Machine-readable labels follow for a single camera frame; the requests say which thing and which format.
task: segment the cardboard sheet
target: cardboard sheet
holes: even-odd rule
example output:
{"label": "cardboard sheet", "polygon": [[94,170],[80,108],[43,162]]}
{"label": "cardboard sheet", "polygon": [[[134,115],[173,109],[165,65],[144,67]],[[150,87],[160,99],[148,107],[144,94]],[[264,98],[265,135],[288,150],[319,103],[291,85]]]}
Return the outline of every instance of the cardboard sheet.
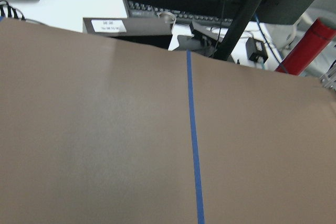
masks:
{"label": "cardboard sheet", "polygon": [[[185,52],[0,23],[0,223],[197,223]],[[334,223],[336,95],[192,56],[205,223]]]}

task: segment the white desk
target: white desk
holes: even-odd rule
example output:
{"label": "white desk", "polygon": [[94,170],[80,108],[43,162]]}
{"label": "white desk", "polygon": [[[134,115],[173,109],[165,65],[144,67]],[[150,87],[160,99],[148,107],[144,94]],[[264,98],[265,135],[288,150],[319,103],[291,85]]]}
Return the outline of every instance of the white desk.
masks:
{"label": "white desk", "polygon": [[[83,17],[119,17],[126,18],[126,11],[122,0],[8,0],[9,3],[20,9],[27,18],[35,19],[49,26],[82,32]],[[250,22],[247,30],[258,30],[254,22]],[[178,46],[177,35],[191,35],[190,29],[176,25],[173,29],[173,39],[169,49]],[[256,38],[261,39],[259,32],[254,32]],[[258,67],[246,57],[246,39],[241,39],[232,52],[232,56],[245,66]],[[267,70],[274,70],[278,64],[272,54],[268,52],[269,59],[265,63]]]}

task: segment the blue tape strip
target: blue tape strip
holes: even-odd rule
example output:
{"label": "blue tape strip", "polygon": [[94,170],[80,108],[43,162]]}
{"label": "blue tape strip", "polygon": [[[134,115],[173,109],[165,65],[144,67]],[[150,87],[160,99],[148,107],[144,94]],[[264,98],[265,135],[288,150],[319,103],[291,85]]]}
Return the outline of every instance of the blue tape strip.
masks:
{"label": "blue tape strip", "polygon": [[187,51],[187,74],[188,74],[188,96],[189,96],[191,141],[192,141],[192,146],[193,146],[193,158],[194,158],[197,219],[198,219],[198,224],[205,224],[200,159],[199,159],[200,157],[198,155],[197,131],[196,131],[196,120],[195,120],[195,109],[194,109],[193,73],[192,73],[190,51]]}

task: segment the keyboard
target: keyboard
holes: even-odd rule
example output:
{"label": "keyboard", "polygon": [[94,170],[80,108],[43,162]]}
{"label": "keyboard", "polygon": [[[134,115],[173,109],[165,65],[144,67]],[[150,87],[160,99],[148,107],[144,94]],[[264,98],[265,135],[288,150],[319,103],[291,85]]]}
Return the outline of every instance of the keyboard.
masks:
{"label": "keyboard", "polygon": [[[202,26],[219,27],[221,21],[214,16],[196,15],[181,10],[170,10],[166,8],[154,7],[129,0],[123,0],[128,17],[132,18],[153,18],[157,17],[160,12],[171,12],[176,16],[176,23],[182,25],[190,25],[192,21],[196,21]],[[222,27],[229,27],[232,22],[230,18],[224,18]]]}

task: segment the red cylinder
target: red cylinder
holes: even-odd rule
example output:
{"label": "red cylinder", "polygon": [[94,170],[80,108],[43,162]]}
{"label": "red cylinder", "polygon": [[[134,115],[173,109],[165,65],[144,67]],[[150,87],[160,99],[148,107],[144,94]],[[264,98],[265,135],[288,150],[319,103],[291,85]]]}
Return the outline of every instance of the red cylinder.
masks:
{"label": "red cylinder", "polygon": [[[288,73],[299,75],[336,36],[336,25],[318,18],[304,37],[282,61]],[[285,72],[281,65],[275,71]]]}

